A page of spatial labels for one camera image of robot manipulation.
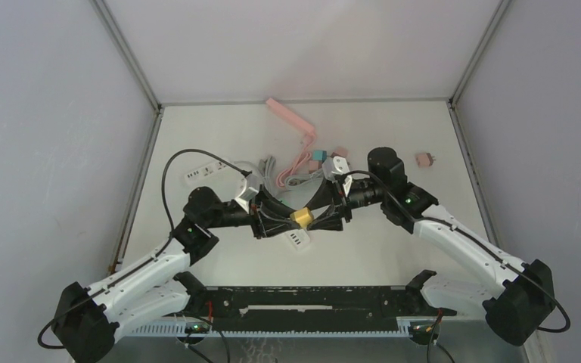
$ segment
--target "pink object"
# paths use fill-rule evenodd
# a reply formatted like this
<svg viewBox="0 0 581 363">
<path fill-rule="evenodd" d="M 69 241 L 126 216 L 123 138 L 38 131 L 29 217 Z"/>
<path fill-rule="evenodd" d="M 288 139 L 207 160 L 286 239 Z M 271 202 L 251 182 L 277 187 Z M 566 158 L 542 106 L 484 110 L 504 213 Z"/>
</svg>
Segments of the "pink object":
<svg viewBox="0 0 581 363">
<path fill-rule="evenodd" d="M 415 155 L 415 161 L 418 163 L 419 167 L 428 168 L 433 165 L 435 158 L 430 153 L 419 153 Z"/>
<path fill-rule="evenodd" d="M 297 172 L 297 170 L 304 165 L 307 161 L 311 160 L 312 153 L 310 152 L 311 146 L 315 143 L 317 139 L 317 134 L 315 134 L 315 126 L 311 125 L 305 119 L 296 115 L 293 111 L 288 110 L 283 104 L 269 98 L 266 100 L 266 104 L 268 105 L 271 112 L 273 112 L 277 117 L 281 118 L 282 120 L 286 121 L 289 125 L 293 126 L 300 132 L 304 134 L 304 138 L 302 139 L 302 143 L 304 144 L 304 148 L 300 152 L 299 155 L 293 160 L 293 163 L 290 165 L 288 169 L 282 170 L 275 180 L 275 183 L 278 187 L 284 188 L 286 184 L 284 184 L 284 180 L 289 175 L 293 175 Z"/>
<path fill-rule="evenodd" d="M 305 119 L 296 115 L 295 112 L 288 110 L 283 104 L 280 104 L 272 98 L 266 100 L 266 104 L 268 105 L 271 112 L 277 115 L 277 117 L 286 121 L 294 128 L 300 130 L 300 132 L 307 135 L 315 134 L 315 126 L 311 125 Z"/>
<path fill-rule="evenodd" d="M 309 161 L 309 172 L 316 172 L 321 167 L 322 167 L 321 161 L 319 161 L 319 160 L 310 160 Z"/>
<path fill-rule="evenodd" d="M 331 154 L 332 157 L 343 157 L 344 159 L 346 159 L 348 155 L 349 151 L 341 146 L 336 147 Z"/>
</svg>

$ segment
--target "gray wall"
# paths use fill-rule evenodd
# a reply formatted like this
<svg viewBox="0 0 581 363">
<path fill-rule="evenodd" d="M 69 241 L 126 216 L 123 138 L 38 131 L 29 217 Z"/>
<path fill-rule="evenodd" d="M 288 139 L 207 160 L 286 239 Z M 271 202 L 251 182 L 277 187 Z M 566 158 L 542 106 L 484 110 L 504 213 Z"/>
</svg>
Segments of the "gray wall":
<svg viewBox="0 0 581 363">
<path fill-rule="evenodd" d="M 87 1 L 0 0 L 0 362 L 67 361 L 36 334 L 104 277 L 152 119 Z"/>
<path fill-rule="evenodd" d="M 552 337 L 557 359 L 579 361 L 581 2 L 514 2 L 459 111 L 505 246 L 552 267 L 573 319 Z"/>
</svg>

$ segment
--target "red wire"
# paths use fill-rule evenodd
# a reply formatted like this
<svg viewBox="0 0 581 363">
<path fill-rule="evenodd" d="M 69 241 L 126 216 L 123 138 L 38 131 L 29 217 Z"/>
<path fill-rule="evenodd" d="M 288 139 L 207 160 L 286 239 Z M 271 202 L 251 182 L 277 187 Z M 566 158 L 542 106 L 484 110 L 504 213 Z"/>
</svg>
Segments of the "red wire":
<svg viewBox="0 0 581 363">
<path fill-rule="evenodd" d="M 210 321 L 212 323 L 213 322 L 213 302 L 212 301 L 206 302 L 206 305 L 208 305 L 208 321 Z"/>
<path fill-rule="evenodd" d="M 435 324 L 438 324 L 438 325 L 439 325 L 439 324 L 442 322 L 442 316 L 443 316 L 443 311 L 442 311 L 442 308 L 438 308 L 438 309 L 437 309 L 437 317 L 435 318 L 435 322 L 434 322 L 434 323 L 432 323 L 432 324 L 431 324 L 431 325 L 430 325 L 430 326 L 427 328 L 427 332 L 428 332 L 429 330 L 431 330 Z"/>
</svg>

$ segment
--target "black cable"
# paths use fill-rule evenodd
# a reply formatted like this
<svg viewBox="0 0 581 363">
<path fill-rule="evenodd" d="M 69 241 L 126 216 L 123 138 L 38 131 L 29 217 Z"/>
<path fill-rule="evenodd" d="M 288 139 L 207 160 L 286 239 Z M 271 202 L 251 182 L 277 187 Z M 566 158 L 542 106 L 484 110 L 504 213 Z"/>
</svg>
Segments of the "black cable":
<svg viewBox="0 0 581 363">
<path fill-rule="evenodd" d="M 433 344 L 433 337 L 435 336 L 435 328 L 442 321 L 442 315 L 438 315 L 435 319 L 433 325 L 431 325 L 431 336 L 429 338 L 429 343 L 427 344 L 427 363 L 430 363 L 430 346 Z"/>
<path fill-rule="evenodd" d="M 442 346 L 442 344 L 440 344 L 440 343 L 435 343 L 435 345 L 436 345 L 438 348 L 440 348 L 440 349 L 441 349 L 441 350 L 444 352 L 444 354 L 446 354 L 446 356 L 447 356 L 447 357 L 449 357 L 449 359 L 451 359 L 451 363 L 455 363 L 455 359 L 453 359 L 453 357 L 451 356 L 451 353 L 449 353 L 449 351 L 448 351 L 448 350 L 446 350 L 446 348 L 445 348 L 445 347 L 443 347 L 443 346 Z"/>
<path fill-rule="evenodd" d="M 170 233 L 169 233 L 168 240 L 166 241 L 166 243 L 161 247 L 161 249 L 157 253 L 154 254 L 155 258 L 157 256 L 159 256 L 161 253 L 163 253 L 164 250 L 166 250 L 166 248 L 170 244 L 170 241 L 172 241 L 172 233 L 175 230 L 175 224 L 172 222 L 172 216 L 170 215 L 170 210 L 168 209 L 168 203 L 166 202 L 166 175 L 168 174 L 168 168 L 170 167 L 170 164 L 172 164 L 173 160 L 176 157 L 178 157 L 179 155 L 185 154 L 185 153 L 199 153 L 199 154 L 204 154 L 204 155 L 207 155 L 209 157 L 212 157 L 215 160 L 218 160 L 218 161 L 224 163 L 226 166 L 229 166 L 229 167 L 237 170 L 244 177 L 246 177 L 246 176 L 248 176 L 250 174 L 250 172 L 247 172 L 247 171 L 245 171 L 243 169 L 240 169 L 240 168 L 236 167 L 235 165 L 229 163 L 228 161 L 222 159 L 221 157 L 218 157 L 215 154 L 209 153 L 208 151 L 205 151 L 205 150 L 200 150 L 200 149 L 184 149 L 184 150 L 177 151 L 174 155 L 172 155 L 170 157 L 170 159 L 168 159 L 168 161 L 166 162 L 166 166 L 164 166 L 164 168 L 163 168 L 163 174 L 161 175 L 161 201 L 163 202 L 163 208 L 166 210 L 166 216 L 168 217 L 168 223 L 170 224 Z M 144 268 L 148 263 L 155 261 L 155 258 L 152 258 L 151 257 L 150 259 L 144 261 L 142 264 L 138 265 L 137 267 L 135 267 L 132 270 L 130 270 L 127 273 L 125 273 L 120 278 L 117 278 L 115 281 L 109 283 L 107 285 L 108 288 L 114 287 L 119 282 L 121 282 L 121 281 L 125 280 L 126 278 L 128 278 L 128 276 L 133 275 L 138 270 Z M 92 295 L 88 296 L 86 299 L 82 300 L 81 302 L 78 302 L 74 306 L 71 306 L 68 310 L 66 310 L 65 312 L 62 312 L 61 314 L 55 316 L 52 320 L 50 320 L 41 329 L 41 331 L 39 332 L 39 335 L 36 338 L 36 342 L 39 344 L 39 346 L 41 346 L 44 349 L 65 349 L 65 346 L 53 346 L 53 345 L 44 343 L 43 342 L 43 334 L 45 334 L 45 332 L 53 324 L 55 324 L 57 321 L 59 321 L 59 319 L 61 319 L 65 315 L 69 314 L 70 312 L 73 312 L 74 310 L 80 308 L 81 306 L 85 305 L 87 302 L 89 302 L 92 299 L 94 299 L 95 297 L 101 295 L 103 292 L 104 292 L 104 289 L 100 289 L 96 293 L 93 293 Z M 226 345 L 226 352 L 228 352 L 228 343 L 226 342 L 225 337 L 221 333 L 219 333 L 219 335 L 221 335 L 222 338 L 224 339 L 224 344 Z"/>
<path fill-rule="evenodd" d="M 433 337 L 435 337 L 435 328 L 440 326 L 440 323 L 442 322 L 442 316 L 443 316 L 442 310 L 440 310 L 440 314 L 437 316 L 437 318 L 435 319 L 435 322 L 430 327 L 431 336 L 429 338 L 429 343 L 427 344 L 427 363 L 430 363 L 430 348 L 433 345 Z M 451 363 L 455 363 L 455 359 L 453 359 L 453 357 L 451 356 L 451 353 L 449 353 L 449 351 L 446 350 L 446 348 L 444 348 L 437 341 L 435 342 L 435 345 L 438 346 L 446 354 L 446 356 L 449 357 L 449 359 L 451 359 Z"/>
<path fill-rule="evenodd" d="M 433 218 L 433 217 L 424 217 L 420 220 L 428 220 L 428 221 L 440 223 L 441 225 L 445 225 L 446 227 L 449 227 L 449 229 L 451 229 L 451 231 L 458 232 L 459 234 L 462 234 L 463 236 L 465 236 L 469 240 L 473 241 L 477 246 L 479 246 L 487 254 L 489 254 L 489 256 L 491 256 L 495 261 L 497 261 L 501 265 L 504 265 L 504 267 L 512 270 L 516 275 L 529 281 L 533 286 L 535 286 L 538 290 L 540 290 L 542 293 L 544 293 L 556 305 L 556 307 L 558 308 L 558 310 L 562 314 L 562 316 L 564 318 L 564 326 L 561 328 L 558 328 L 558 329 L 554 329 L 554 328 L 550 328 L 550 327 L 538 327 L 538 330 L 545 331 L 547 333 L 563 333 L 571 328 L 571 318 L 569 318 L 567 311 L 564 309 L 562 304 L 560 304 L 560 302 L 558 302 L 558 300 L 555 297 L 553 297 L 553 295 L 551 295 L 547 290 L 545 290 L 542 286 L 540 286 L 538 283 L 536 283 L 531 278 L 527 277 L 521 271 L 518 271 L 517 268 L 509 265 L 508 263 L 505 263 L 504 259 L 502 259 L 496 253 L 491 251 L 487 246 L 485 246 L 483 243 L 481 243 L 478 239 L 476 239 L 475 237 L 473 237 L 472 235 L 470 235 L 466 231 L 463 231 L 462 229 L 457 228 L 457 226 L 455 226 L 455 228 L 453 228 L 452 223 L 447 222 L 447 221 L 442 220 L 442 219 L 437 219 L 437 218 Z"/>
<path fill-rule="evenodd" d="M 291 226 L 293 225 L 293 222 L 290 219 L 277 219 L 277 218 L 273 218 L 273 217 L 267 215 L 266 213 L 264 213 L 263 209 L 261 209 L 261 208 L 258 209 L 257 212 L 260 213 L 262 216 L 265 216 L 267 219 L 270 219 L 271 221 L 282 222 L 284 224 L 291 225 Z"/>
<path fill-rule="evenodd" d="M 558 307 L 558 310 L 560 311 L 560 313 L 562 314 L 562 316 L 564 318 L 564 326 L 561 327 L 561 328 L 558 328 L 558 329 L 548 328 L 548 327 L 538 327 L 538 330 L 545 331 L 547 333 L 563 333 L 563 332 L 569 330 L 569 328 L 571 328 L 571 319 L 569 318 L 569 315 L 567 314 L 567 311 L 564 309 L 564 307 L 562 306 L 562 304 L 560 304 L 558 302 L 558 300 L 553 295 L 551 295 L 549 292 L 547 292 L 547 290 L 545 290 L 543 287 L 541 287 L 539 284 L 537 284 L 531 278 L 527 277 L 522 272 L 518 271 L 516 268 L 514 268 L 511 265 L 509 265 L 508 263 L 505 263 L 505 261 L 502 258 L 500 258 L 500 256 L 498 256 L 496 253 L 494 253 L 493 251 L 491 251 L 487 246 L 485 246 L 483 243 L 481 243 L 478 239 L 476 239 L 475 237 L 473 237 L 472 235 L 470 235 L 466 231 L 463 231 L 462 229 L 457 228 L 457 226 L 454 227 L 454 225 L 452 223 L 447 222 L 447 221 L 442 220 L 442 219 L 437 219 L 437 218 L 433 218 L 433 217 L 423 217 L 421 219 L 416 219 L 415 217 L 413 217 L 411 215 L 411 213 L 409 213 L 409 211 L 406 209 L 406 207 L 404 207 L 404 205 L 399 201 L 399 199 L 397 199 L 395 197 L 395 195 L 393 195 L 393 193 L 387 187 L 387 185 L 384 184 L 372 172 L 365 172 L 365 171 L 361 171 L 361 170 L 353 170 L 352 172 L 348 172 L 348 173 L 344 174 L 343 176 L 346 177 L 346 176 L 352 175 L 352 174 L 363 174 L 363 175 L 370 176 L 380 186 L 380 188 L 382 188 L 384 190 L 384 192 L 387 194 L 387 196 L 397 206 L 397 208 L 399 209 L 399 211 L 410 222 L 416 223 L 416 222 L 420 222 L 420 221 L 423 221 L 423 220 L 429 220 L 429 221 L 437 222 L 437 223 L 440 223 L 442 225 L 445 225 L 445 226 L 449 227 L 449 229 L 451 229 L 451 231 L 458 232 L 459 234 L 462 234 L 463 236 L 465 236 L 469 240 L 473 241 L 477 246 L 479 246 L 482 250 L 484 250 L 489 256 L 491 256 L 492 258 L 494 258 L 495 261 L 499 262 L 500 264 L 503 264 L 506 268 L 512 270 L 516 275 L 521 276 L 522 278 L 526 279 L 533 286 L 535 286 L 539 291 L 541 291 L 542 293 L 544 293 L 556 305 L 556 307 Z"/>
<path fill-rule="evenodd" d="M 199 355 L 199 357 L 202 358 L 204 361 L 207 361 L 208 363 L 213 363 L 213 361 L 206 357 L 202 352 L 198 351 L 195 347 L 188 345 L 187 348 L 190 349 L 191 352 L 193 352 L 194 354 Z"/>
<path fill-rule="evenodd" d="M 191 312 L 182 312 L 182 314 L 184 316 L 189 316 L 191 318 L 195 318 L 197 320 L 203 321 L 204 323 L 210 325 L 211 327 L 213 326 L 213 323 L 211 323 L 210 320 L 205 319 L 205 318 L 202 318 L 199 315 L 196 315 L 194 313 L 191 313 Z M 217 329 L 214 329 L 214 328 L 213 328 L 213 330 L 216 331 L 219 334 L 219 336 L 222 338 L 222 341 L 224 343 L 224 347 L 226 348 L 226 361 L 228 363 L 230 363 L 230 348 L 228 347 L 228 340 L 226 339 L 226 337 L 224 336 L 224 333 L 221 330 L 217 330 Z"/>
<path fill-rule="evenodd" d="M 353 174 L 362 174 L 362 175 L 370 176 L 371 179 L 373 179 L 373 181 L 376 182 L 380 186 L 380 188 L 384 189 L 384 192 L 386 193 L 386 195 L 393 201 L 395 206 L 397 206 L 397 209 L 399 209 L 399 211 L 409 220 L 409 222 L 414 222 L 414 223 L 417 222 L 417 220 L 411 215 L 411 213 L 409 213 L 409 211 L 404 207 L 404 205 L 399 202 L 399 200 L 395 197 L 395 195 L 393 195 L 393 193 L 391 193 L 389 187 L 387 187 L 387 185 L 384 184 L 384 182 L 381 181 L 377 177 L 377 175 L 373 174 L 372 172 L 365 172 L 363 170 L 353 170 L 352 172 L 348 172 L 342 176 L 344 178 L 346 178 L 348 175 L 353 175 Z"/>
</svg>

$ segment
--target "gold object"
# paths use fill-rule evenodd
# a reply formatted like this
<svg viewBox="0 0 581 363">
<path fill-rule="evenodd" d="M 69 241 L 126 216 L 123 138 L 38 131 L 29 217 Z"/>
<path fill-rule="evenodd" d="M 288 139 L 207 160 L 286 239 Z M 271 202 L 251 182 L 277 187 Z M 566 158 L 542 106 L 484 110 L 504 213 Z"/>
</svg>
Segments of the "gold object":
<svg viewBox="0 0 581 363">
<path fill-rule="evenodd" d="M 302 229 L 306 229 L 315 218 L 313 218 L 310 209 L 303 208 L 293 212 L 293 214 L 290 215 L 290 219 L 293 219 Z"/>
</svg>

